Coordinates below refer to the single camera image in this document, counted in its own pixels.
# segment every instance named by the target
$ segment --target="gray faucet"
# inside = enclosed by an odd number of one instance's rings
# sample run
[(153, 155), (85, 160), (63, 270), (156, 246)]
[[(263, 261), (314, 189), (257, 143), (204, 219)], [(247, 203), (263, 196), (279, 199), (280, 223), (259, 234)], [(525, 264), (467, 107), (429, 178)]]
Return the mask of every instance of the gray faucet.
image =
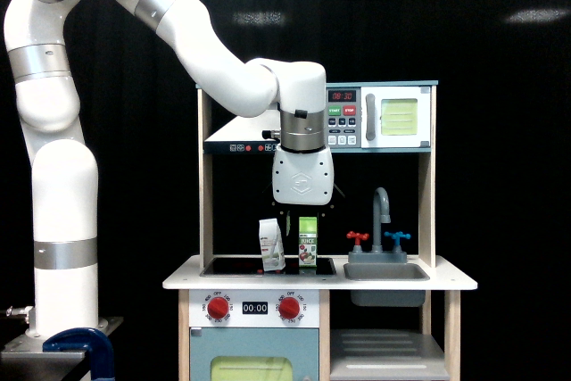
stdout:
[(382, 253), (381, 223), (391, 223), (389, 195), (383, 187), (378, 187), (373, 197), (373, 247), (371, 253)]
[(378, 187), (373, 196), (373, 247), (370, 252), (363, 252), (360, 245), (355, 245), (349, 252), (350, 263), (406, 263), (407, 254), (395, 247), (392, 252), (383, 252), (381, 245), (381, 224), (391, 223), (389, 214), (389, 196), (383, 187)]

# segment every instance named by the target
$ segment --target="oven knob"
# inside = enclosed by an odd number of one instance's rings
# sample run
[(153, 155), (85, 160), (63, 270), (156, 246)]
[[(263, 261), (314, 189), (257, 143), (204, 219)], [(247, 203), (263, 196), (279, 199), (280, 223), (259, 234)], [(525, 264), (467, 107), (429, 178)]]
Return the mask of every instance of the oven knob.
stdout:
[(279, 303), (277, 310), (279, 311), (279, 315), (284, 319), (295, 319), (300, 313), (300, 304), (295, 298), (284, 298), (282, 302)]
[(208, 313), (213, 319), (223, 319), (228, 314), (229, 309), (228, 301), (219, 296), (208, 302)]

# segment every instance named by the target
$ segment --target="toy microwave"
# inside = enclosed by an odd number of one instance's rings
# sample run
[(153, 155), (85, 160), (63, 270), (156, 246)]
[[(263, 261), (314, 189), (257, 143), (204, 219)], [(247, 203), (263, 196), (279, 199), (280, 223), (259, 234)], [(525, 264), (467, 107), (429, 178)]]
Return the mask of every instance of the toy microwave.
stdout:
[(327, 143), (335, 149), (429, 148), (435, 85), (327, 84)]

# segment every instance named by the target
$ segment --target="red knob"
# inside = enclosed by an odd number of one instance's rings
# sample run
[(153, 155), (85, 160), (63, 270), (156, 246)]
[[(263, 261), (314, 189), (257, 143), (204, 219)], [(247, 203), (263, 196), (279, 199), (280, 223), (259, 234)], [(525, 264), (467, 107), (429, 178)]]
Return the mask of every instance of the red knob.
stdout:
[(347, 234), (347, 238), (349, 238), (350, 240), (352, 238), (355, 238), (355, 245), (360, 245), (360, 240), (367, 241), (368, 237), (369, 237), (368, 234), (359, 234), (358, 232), (353, 232), (353, 231), (349, 231), (349, 234)]
[(284, 298), (277, 308), (279, 315), (284, 319), (295, 319), (300, 313), (300, 304), (295, 298)]
[(228, 301), (224, 298), (216, 297), (208, 302), (208, 313), (213, 319), (223, 319), (229, 310), (230, 306), (228, 305)]

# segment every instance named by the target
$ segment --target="faucet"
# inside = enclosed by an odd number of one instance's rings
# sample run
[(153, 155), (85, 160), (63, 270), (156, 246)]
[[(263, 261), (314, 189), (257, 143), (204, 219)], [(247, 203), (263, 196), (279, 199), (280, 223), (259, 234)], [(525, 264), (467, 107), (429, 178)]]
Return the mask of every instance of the faucet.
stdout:
[(373, 196), (373, 247), (371, 253), (382, 253), (381, 223), (391, 223), (389, 195), (383, 187), (378, 187)]
[(355, 238), (355, 246), (349, 252), (349, 263), (407, 263), (407, 254), (401, 250), (401, 238), (410, 238), (409, 234), (397, 232), (395, 234), (385, 233), (385, 236), (392, 236), (395, 240), (395, 247), (392, 252), (383, 252), (381, 245), (381, 224), (391, 223), (389, 214), (389, 196), (383, 187), (378, 187), (373, 196), (373, 246), (370, 252), (363, 252), (360, 248), (360, 241), (366, 240), (368, 234), (358, 234), (351, 231), (347, 238)]

